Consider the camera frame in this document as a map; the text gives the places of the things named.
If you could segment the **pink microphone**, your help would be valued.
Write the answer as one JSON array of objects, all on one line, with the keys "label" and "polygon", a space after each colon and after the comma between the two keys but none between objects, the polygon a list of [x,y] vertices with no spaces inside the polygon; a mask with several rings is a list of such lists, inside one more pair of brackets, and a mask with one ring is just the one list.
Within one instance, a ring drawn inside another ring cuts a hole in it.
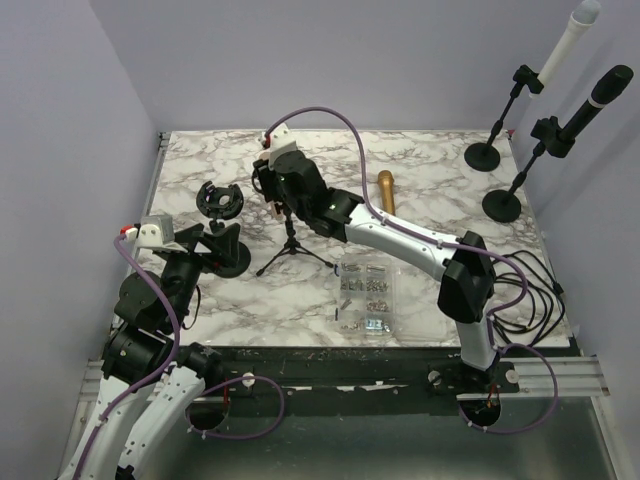
[{"label": "pink microphone", "polygon": [[278,221],[283,218],[283,205],[280,202],[272,201],[269,203],[272,217]]}]

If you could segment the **gold microphone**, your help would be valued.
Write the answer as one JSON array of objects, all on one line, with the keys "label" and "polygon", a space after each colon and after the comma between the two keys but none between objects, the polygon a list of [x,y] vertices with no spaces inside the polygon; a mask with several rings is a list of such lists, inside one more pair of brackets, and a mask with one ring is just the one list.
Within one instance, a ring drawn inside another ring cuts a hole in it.
[{"label": "gold microphone", "polygon": [[381,170],[378,173],[377,184],[380,191],[383,210],[391,215],[396,214],[393,174],[389,170]]}]

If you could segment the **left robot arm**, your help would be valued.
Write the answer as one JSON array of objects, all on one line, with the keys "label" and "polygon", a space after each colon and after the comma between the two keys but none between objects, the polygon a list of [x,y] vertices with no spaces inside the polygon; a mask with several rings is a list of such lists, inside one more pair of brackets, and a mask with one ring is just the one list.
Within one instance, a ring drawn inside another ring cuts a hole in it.
[{"label": "left robot arm", "polygon": [[141,478],[189,403],[220,387],[218,354],[197,343],[182,346],[180,332],[200,276],[237,277],[251,256],[239,224],[210,225],[210,232],[202,224],[175,231],[171,216],[148,216],[116,238],[120,253],[132,242],[165,266],[156,275],[125,258],[134,271],[114,308],[122,323],[104,346],[95,407],[62,478]]}]

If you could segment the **black tripod mic stand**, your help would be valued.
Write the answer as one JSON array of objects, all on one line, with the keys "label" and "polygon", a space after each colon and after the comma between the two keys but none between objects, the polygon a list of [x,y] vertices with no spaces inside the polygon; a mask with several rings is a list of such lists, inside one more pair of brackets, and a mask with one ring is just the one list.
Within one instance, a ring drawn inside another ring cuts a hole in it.
[{"label": "black tripod mic stand", "polygon": [[334,270],[335,266],[332,262],[329,262],[328,260],[321,258],[319,255],[316,255],[315,253],[311,252],[309,249],[302,246],[302,244],[296,237],[296,230],[294,228],[294,222],[292,219],[292,211],[288,206],[284,204],[282,205],[283,205],[284,225],[285,225],[287,239],[282,249],[278,253],[276,253],[269,262],[267,262],[262,268],[260,268],[256,272],[256,276],[261,277],[277,259],[284,257],[286,255],[290,255],[290,256],[306,255],[320,261],[324,266],[330,268],[331,270]]}]

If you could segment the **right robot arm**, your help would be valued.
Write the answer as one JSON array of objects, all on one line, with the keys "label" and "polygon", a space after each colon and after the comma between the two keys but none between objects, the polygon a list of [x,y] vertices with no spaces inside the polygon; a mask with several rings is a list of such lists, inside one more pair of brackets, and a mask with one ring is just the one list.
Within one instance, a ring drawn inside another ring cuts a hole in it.
[{"label": "right robot arm", "polygon": [[487,320],[496,273],[481,236],[430,232],[389,215],[355,193],[329,187],[301,151],[253,162],[252,184],[278,211],[295,215],[316,234],[370,247],[402,260],[440,283],[437,306],[456,323],[460,379],[480,392],[496,380],[497,351]]}]

